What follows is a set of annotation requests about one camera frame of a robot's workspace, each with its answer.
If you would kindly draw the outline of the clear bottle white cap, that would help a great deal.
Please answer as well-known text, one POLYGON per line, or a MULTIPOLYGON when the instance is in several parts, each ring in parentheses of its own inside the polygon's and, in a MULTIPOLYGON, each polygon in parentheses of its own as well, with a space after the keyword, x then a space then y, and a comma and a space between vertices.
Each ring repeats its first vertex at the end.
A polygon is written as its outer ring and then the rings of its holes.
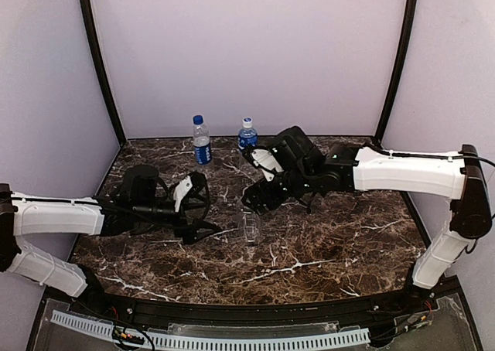
POLYGON ((247 245, 258 245, 260 237, 260 221, 256 212, 248 208, 241 208, 238 227, 241 230, 247 245))

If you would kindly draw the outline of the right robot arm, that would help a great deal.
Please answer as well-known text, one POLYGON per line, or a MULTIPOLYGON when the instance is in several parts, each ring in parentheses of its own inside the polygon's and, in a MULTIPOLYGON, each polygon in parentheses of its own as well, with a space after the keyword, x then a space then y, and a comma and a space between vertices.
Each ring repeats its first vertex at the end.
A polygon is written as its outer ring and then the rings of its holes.
POLYGON ((266 146, 245 145, 241 154, 263 172, 248 187, 242 203, 259 215, 287 199, 326 196, 331 192, 392 190, 442 196, 452 219, 414 263, 411 286, 434 288, 468 245, 490 232, 493 216, 483 158, 472 145, 458 152, 395 152, 373 145, 334 145, 327 154, 298 126, 275 136, 266 146))

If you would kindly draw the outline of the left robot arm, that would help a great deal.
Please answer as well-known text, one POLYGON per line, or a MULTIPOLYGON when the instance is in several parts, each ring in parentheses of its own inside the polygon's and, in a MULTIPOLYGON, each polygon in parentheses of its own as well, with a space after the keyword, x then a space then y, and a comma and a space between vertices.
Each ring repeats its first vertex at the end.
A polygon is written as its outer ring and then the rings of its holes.
POLYGON ((15 193, 1 185, 1 270, 55 288, 71 298, 87 298, 104 289, 91 269, 62 261, 33 246, 37 233, 76 233, 113 237, 170 229, 185 245, 221 229, 206 220, 210 193, 203 173, 191 172, 168 187, 158 169, 136 165, 107 196, 63 199, 15 193))

